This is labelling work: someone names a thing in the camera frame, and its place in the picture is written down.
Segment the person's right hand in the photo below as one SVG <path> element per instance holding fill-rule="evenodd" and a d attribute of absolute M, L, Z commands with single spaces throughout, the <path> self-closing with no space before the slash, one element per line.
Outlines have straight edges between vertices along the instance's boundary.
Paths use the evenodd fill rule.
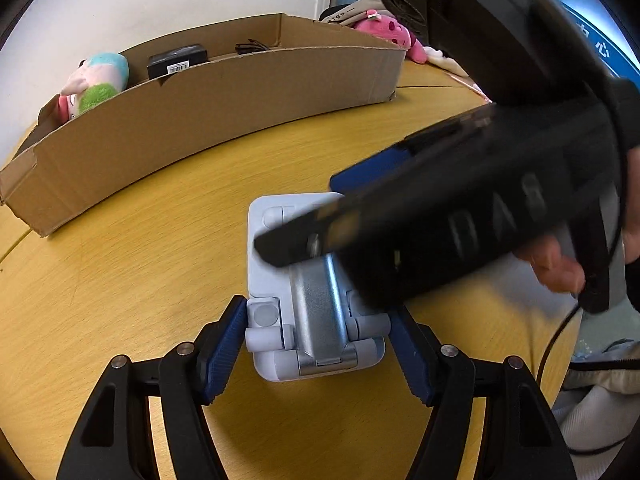
<path fill-rule="evenodd" d="M 633 148 L 628 152 L 628 193 L 623 229 L 626 263 L 632 263 L 639 258 L 639 167 L 639 149 Z M 528 262 L 538 282 L 552 292 L 577 295 L 585 286 L 584 270 L 575 259 L 562 254 L 559 241 L 552 235 L 539 237 L 515 255 L 520 260 Z"/>

